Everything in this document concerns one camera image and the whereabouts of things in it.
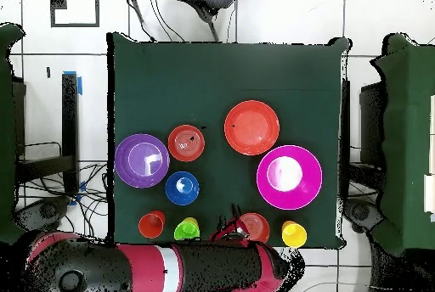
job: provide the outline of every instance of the white tile floor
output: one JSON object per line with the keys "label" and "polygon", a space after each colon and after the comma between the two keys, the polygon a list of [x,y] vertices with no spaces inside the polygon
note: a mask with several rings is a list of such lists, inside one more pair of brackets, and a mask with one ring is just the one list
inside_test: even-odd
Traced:
{"label": "white tile floor", "polygon": [[[351,144],[360,145],[359,90],[363,85],[379,81],[370,60],[381,52],[382,39],[391,32],[406,32],[419,43],[434,43],[435,0],[239,0],[238,42],[327,43],[332,37],[345,36],[353,41],[347,63],[347,78],[351,82]],[[77,5],[82,0],[68,0]],[[158,41],[168,41],[166,33],[152,11],[150,0],[138,0],[149,33]],[[186,41],[212,41],[208,26],[188,5],[173,0],[158,0],[165,21]],[[234,6],[223,9],[215,21],[221,41],[235,40],[235,14],[228,24]],[[71,22],[81,22],[81,15],[70,9],[56,11]],[[49,0],[0,0],[0,23],[23,25],[26,36],[17,42],[9,57],[14,73],[23,76],[27,84],[26,142],[60,141],[60,75],[75,70],[82,77],[83,93],[79,95],[81,167],[107,161],[106,41],[108,31],[123,32],[144,41],[138,18],[126,0],[99,0],[98,28],[52,28]],[[173,40],[178,37],[171,33]],[[51,70],[47,77],[47,67]],[[53,145],[28,148],[27,157],[56,155]],[[351,160],[359,160],[359,151],[351,149]],[[83,170],[81,180],[88,177]],[[96,177],[90,188],[103,190]],[[41,196],[42,192],[21,188],[20,194]],[[92,200],[83,199],[89,206]],[[76,206],[69,206],[68,216],[76,231],[83,229],[82,215]],[[106,213],[100,204],[97,212]],[[106,217],[93,215],[95,234],[104,237]],[[61,229],[71,225],[62,221]],[[347,241],[342,250],[301,250],[308,265],[303,279],[291,292],[365,292],[365,286],[336,285],[370,284],[370,248],[364,235],[356,234],[346,220],[342,221],[342,236]]]}

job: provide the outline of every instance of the blue bowl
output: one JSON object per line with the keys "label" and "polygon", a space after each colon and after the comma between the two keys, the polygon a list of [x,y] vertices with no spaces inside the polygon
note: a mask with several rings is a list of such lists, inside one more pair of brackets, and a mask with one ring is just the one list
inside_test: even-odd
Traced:
{"label": "blue bowl", "polygon": [[186,206],[198,197],[200,184],[195,176],[189,172],[174,172],[167,179],[165,192],[169,200],[175,205]]}

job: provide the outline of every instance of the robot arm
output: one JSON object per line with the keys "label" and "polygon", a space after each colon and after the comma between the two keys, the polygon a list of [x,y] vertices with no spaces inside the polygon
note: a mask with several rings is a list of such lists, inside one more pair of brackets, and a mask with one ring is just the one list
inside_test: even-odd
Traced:
{"label": "robot arm", "polygon": [[46,233],[31,248],[25,292],[284,292],[303,275],[296,251],[249,241],[235,216],[208,241],[107,245]]}

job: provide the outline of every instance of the cup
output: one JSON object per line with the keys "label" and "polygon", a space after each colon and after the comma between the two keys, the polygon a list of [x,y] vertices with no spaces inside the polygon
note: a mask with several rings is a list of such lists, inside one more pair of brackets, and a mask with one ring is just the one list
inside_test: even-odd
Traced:
{"label": "cup", "polygon": [[152,211],[139,221],[138,227],[140,233],[147,239],[159,237],[165,225],[165,215],[161,211]]}
{"label": "cup", "polygon": [[307,241],[307,231],[294,221],[286,221],[282,225],[282,240],[284,243],[295,249],[304,246]]}
{"label": "cup", "polygon": [[175,228],[173,237],[179,241],[180,239],[193,239],[200,237],[200,228],[198,222],[193,217],[186,217]]}
{"label": "cup", "polygon": [[248,212],[240,216],[240,220],[248,229],[248,239],[250,241],[261,241],[264,244],[268,242],[270,227],[268,221],[263,216],[254,212]]}

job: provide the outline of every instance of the purple bowl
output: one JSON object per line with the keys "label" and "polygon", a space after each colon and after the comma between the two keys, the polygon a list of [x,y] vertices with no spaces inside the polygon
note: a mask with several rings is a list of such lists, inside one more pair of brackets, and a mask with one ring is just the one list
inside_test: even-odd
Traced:
{"label": "purple bowl", "polygon": [[115,152],[115,169],[120,179],[134,188],[150,188],[169,169],[166,146],[154,136],[138,133],[122,140]]}

